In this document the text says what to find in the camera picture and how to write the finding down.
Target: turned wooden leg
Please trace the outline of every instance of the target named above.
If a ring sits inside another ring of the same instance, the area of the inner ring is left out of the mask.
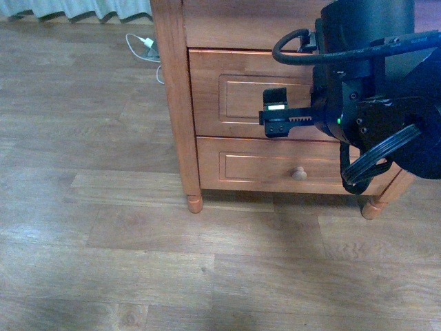
[[[378,196],[371,197],[361,211],[365,219],[375,219],[389,204],[406,192],[415,176],[405,170],[400,170],[387,188]]]
[[[202,195],[187,195],[188,210],[197,214],[202,210]]]
[[[376,201],[377,197],[371,197],[361,211],[365,219],[375,219],[387,207],[389,203]]]

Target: wooden knob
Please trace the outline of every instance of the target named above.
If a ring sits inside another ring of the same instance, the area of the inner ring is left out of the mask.
[[[292,173],[292,178],[297,181],[306,181],[306,178],[308,177],[308,174],[305,172],[305,169],[302,167],[297,167],[294,169],[294,172]]]

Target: drawer front panel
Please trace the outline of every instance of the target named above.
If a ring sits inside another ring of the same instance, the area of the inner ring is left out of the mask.
[[[309,107],[312,67],[279,64],[268,52],[189,52],[196,134],[265,138],[258,124],[262,93],[287,88],[290,107]],[[290,139],[329,141],[315,127],[291,130]]]
[[[293,30],[314,30],[315,20],[328,3],[329,0],[184,0],[187,44],[197,48],[272,50],[282,36]]]
[[[347,194],[340,178],[338,143],[197,140],[202,188]],[[395,165],[376,177],[365,194],[380,194],[398,171]],[[305,172],[306,178],[299,172]]]

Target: black cable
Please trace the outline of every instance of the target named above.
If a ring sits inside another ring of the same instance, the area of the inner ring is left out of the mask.
[[[282,49],[291,40],[300,37],[308,37],[309,35],[310,31],[308,29],[300,29],[287,34],[274,46],[273,58],[277,62],[292,66],[312,66],[316,64],[367,60],[372,57],[390,57],[392,55],[441,46],[441,33],[438,31],[430,31],[416,34],[415,38],[409,40],[386,43],[384,45],[363,48],[361,50],[305,56],[293,56],[282,53]]]
[[[378,145],[372,147],[357,161],[345,168],[342,171],[343,180],[349,185],[362,181],[365,178],[364,173],[374,167],[379,160],[414,140],[420,134],[421,130],[416,124],[411,124],[401,131],[398,131]]]
[[[349,144],[343,141],[340,142],[340,173],[342,174],[351,165],[349,158]],[[372,181],[372,177],[365,179],[355,185],[349,184],[342,176],[342,183],[345,190],[351,194],[362,194]]]

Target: top drawer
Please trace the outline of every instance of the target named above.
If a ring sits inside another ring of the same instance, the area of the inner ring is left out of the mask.
[[[329,0],[183,0],[187,45],[272,50],[281,37],[293,30],[315,30],[315,20],[328,3]]]

